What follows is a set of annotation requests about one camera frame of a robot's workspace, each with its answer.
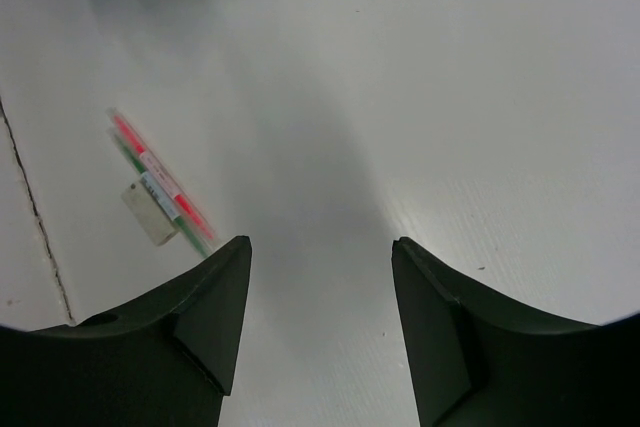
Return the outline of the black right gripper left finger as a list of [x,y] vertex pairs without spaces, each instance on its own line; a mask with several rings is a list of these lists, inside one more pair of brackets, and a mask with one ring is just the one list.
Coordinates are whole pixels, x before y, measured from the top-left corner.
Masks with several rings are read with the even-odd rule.
[[77,326],[1,330],[4,426],[215,426],[231,393],[252,246]]

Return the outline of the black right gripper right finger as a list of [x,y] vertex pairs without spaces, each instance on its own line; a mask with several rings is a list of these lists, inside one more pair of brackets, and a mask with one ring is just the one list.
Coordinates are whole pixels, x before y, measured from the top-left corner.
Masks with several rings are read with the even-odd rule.
[[560,317],[468,277],[410,238],[392,270],[424,426],[635,426],[639,319]]

